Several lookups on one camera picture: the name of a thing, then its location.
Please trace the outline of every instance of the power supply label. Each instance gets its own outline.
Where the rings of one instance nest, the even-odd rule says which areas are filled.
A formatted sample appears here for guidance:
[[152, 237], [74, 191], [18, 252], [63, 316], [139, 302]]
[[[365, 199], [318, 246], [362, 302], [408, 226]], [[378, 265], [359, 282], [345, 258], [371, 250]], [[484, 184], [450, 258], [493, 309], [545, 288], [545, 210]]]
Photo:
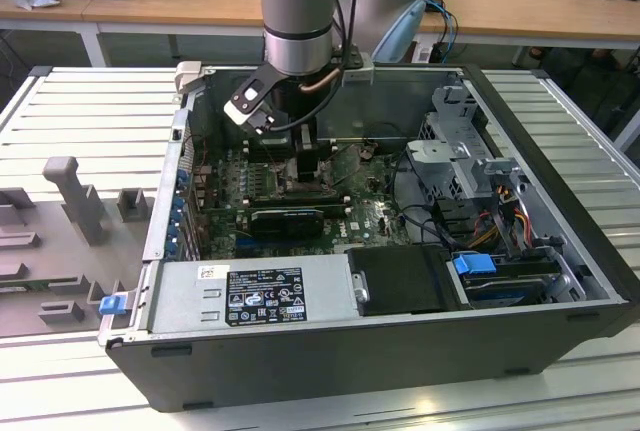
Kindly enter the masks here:
[[230, 271], [225, 321], [229, 326], [307, 320], [301, 268]]

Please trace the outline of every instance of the white label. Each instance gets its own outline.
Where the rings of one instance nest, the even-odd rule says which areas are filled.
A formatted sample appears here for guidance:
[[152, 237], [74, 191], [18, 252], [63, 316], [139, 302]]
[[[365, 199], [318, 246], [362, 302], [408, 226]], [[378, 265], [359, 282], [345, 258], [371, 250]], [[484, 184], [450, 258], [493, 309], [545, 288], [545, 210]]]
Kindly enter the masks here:
[[0, 288], [0, 294], [9, 294], [9, 293], [26, 293], [27, 288], [22, 286], [9, 286], [7, 288]]
[[198, 266], [198, 279], [225, 279], [230, 269], [228, 264]]

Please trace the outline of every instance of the black plastic cover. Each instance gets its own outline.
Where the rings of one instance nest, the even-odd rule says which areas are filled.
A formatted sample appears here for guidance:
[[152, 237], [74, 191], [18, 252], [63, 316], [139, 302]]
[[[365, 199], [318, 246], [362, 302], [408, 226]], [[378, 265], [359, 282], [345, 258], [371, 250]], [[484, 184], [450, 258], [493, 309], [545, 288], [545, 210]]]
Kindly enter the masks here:
[[370, 300], [364, 316], [437, 313], [461, 309], [440, 246], [389, 246], [347, 251], [351, 273], [361, 274]]

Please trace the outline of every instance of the desk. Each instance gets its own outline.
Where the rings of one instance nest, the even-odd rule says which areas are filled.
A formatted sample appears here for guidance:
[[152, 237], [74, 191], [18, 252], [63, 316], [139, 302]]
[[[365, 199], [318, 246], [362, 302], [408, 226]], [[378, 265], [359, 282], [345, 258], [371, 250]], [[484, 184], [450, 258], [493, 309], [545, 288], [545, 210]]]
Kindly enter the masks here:
[[[460, 23], [459, 43], [635, 49], [638, 3], [627, 0], [446, 0]], [[101, 33], [260, 36], [260, 0], [62, 0], [32, 12], [0, 4], [0, 28], [74, 31], [91, 64], [108, 56]], [[419, 40], [442, 32], [439, 15], [425, 16]]]
[[[635, 49], [640, 13], [628, 0], [445, 0], [460, 25], [459, 42]], [[421, 32], [442, 31], [438, 14]]]

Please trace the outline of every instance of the blue release tab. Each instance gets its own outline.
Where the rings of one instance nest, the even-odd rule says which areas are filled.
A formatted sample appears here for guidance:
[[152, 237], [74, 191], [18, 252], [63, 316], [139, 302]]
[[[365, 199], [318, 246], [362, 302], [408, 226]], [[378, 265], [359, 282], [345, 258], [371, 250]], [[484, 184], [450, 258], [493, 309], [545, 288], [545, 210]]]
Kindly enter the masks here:
[[495, 273], [496, 265], [488, 254], [461, 254], [453, 260], [458, 274]]
[[125, 296], [105, 296], [100, 301], [100, 307], [98, 311], [101, 315], [107, 316], [110, 314], [127, 314], [125, 305], [127, 304], [127, 298]]

